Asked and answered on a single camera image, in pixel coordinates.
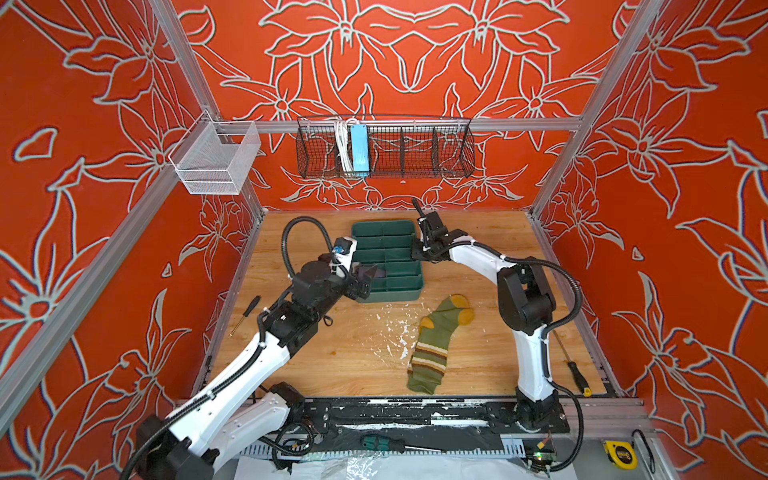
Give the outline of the green striped sock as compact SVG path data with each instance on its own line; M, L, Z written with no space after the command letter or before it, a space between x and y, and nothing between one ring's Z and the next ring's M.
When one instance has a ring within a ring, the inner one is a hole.
M423 317L407 369L406 388L415 393L433 395L442 384L448 368L451 338L460 327L474 320L468 298L452 294Z

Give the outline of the purple striped sock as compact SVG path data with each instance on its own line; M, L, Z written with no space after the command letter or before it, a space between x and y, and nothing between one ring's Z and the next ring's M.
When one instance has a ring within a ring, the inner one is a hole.
M361 284L369 285L377 278L378 271L379 268L375 264L360 264L356 270L357 279Z

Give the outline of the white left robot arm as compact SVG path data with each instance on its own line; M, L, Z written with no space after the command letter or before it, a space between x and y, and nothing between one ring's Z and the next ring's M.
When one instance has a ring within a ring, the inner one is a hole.
M248 442L279 430L290 412L282 396L240 406L317 333L341 298L368 297L376 272L334 261L305 264L257 316L257 334L224 371L166 418L144 421L121 478L211 479Z

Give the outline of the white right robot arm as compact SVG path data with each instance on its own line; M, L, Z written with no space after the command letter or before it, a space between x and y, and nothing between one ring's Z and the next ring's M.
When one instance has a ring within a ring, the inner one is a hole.
M515 337L518 406L538 416L552 412L565 388L552 377L549 336L581 312L584 296L579 282L556 263L506 256L461 230L441 238L417 238L412 242L411 254L420 261L458 263L496 286L499 315ZM546 269L564 277L573 292L571 310L558 321L553 319L556 299Z

